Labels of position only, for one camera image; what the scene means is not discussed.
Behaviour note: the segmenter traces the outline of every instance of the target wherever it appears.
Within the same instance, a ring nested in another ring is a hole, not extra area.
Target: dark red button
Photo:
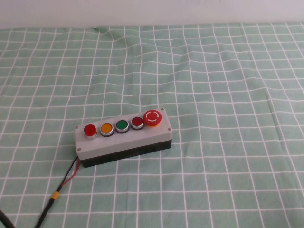
[[[140,118],[139,116],[137,117],[134,117],[132,120],[131,120],[131,127],[134,129],[134,130],[140,130],[143,128],[143,119]]]
[[[89,124],[84,128],[87,139],[94,139],[97,137],[97,129],[93,124]]]
[[[162,120],[162,114],[156,110],[149,110],[143,115],[144,123],[148,126],[154,127]]]

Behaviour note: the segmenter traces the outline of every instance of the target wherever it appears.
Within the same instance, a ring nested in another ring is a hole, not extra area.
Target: black cable
[[[58,188],[56,189],[56,191],[54,192],[54,194],[52,195],[52,197],[49,199],[46,207],[44,208],[43,212],[40,215],[40,218],[37,222],[37,225],[35,226],[35,228],[39,228],[43,222],[43,220],[45,219],[48,210],[51,208],[51,206],[53,205],[55,199],[57,198],[59,191],[61,190],[63,183],[65,182],[68,174],[70,173],[72,167],[74,166],[74,163],[77,161],[78,156],[74,159],[73,163],[71,164],[70,168],[68,169],[68,171],[66,172],[65,177],[63,178],[63,180],[61,181],[60,185],[58,186]],[[2,222],[2,224],[5,226],[5,228],[15,228],[15,226],[12,224],[12,222],[9,220],[9,218],[0,210],[0,221]]]
[[[0,221],[3,223],[3,225],[6,228],[15,228],[15,226],[12,224],[12,222],[9,220],[8,217],[0,210]]]
[[[35,228],[39,228],[39,227],[41,226],[43,220],[45,219],[45,217],[46,217],[46,215],[47,215],[48,210],[51,208],[51,206],[53,205],[55,199],[57,198],[57,196],[58,196],[58,194],[59,194],[59,191],[60,191],[61,188],[62,188],[63,183],[65,182],[65,180],[66,180],[66,178],[67,178],[69,172],[71,171],[71,169],[72,169],[74,163],[77,161],[77,159],[78,159],[78,156],[74,159],[74,161],[73,161],[73,163],[71,164],[70,168],[69,168],[68,171],[66,172],[66,175],[65,175],[64,179],[62,180],[62,182],[60,183],[60,185],[58,186],[58,188],[57,188],[56,191],[54,192],[53,196],[49,199],[49,201],[48,201],[46,207],[44,208],[43,212],[42,212],[41,215],[40,215],[40,218],[39,218],[39,220],[38,220],[38,222],[37,222]]]

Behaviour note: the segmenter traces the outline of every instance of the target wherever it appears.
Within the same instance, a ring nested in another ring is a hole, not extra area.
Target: green button
[[[129,123],[125,120],[120,120],[116,123],[116,131],[126,133],[129,130]]]
[[[128,127],[128,122],[126,122],[125,120],[120,120],[117,122],[116,127],[120,130],[123,130]]]

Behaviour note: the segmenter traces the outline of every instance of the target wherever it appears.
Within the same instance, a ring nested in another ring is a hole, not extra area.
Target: green checkered tablecloth
[[[81,167],[44,228],[304,227],[302,23],[2,30],[0,86],[0,208],[19,228],[75,126],[157,107],[172,148]]]

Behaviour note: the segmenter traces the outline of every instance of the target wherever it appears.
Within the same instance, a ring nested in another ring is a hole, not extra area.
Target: control box
[[[165,150],[172,128],[164,108],[118,116],[75,128],[76,153],[84,167]]]

